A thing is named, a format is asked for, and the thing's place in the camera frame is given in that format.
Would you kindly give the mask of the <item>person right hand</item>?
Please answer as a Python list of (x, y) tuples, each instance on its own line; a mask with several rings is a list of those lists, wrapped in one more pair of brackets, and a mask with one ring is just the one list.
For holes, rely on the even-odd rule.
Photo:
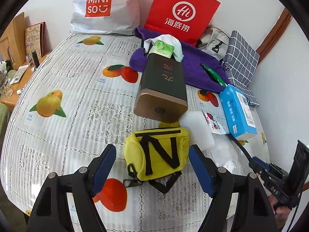
[(286, 224), (286, 221), (288, 220), (291, 210), (287, 206), (279, 206), (275, 209), (274, 206), (277, 203), (277, 199), (273, 195), (270, 195), (268, 200), (275, 215), (277, 228), (282, 230)]

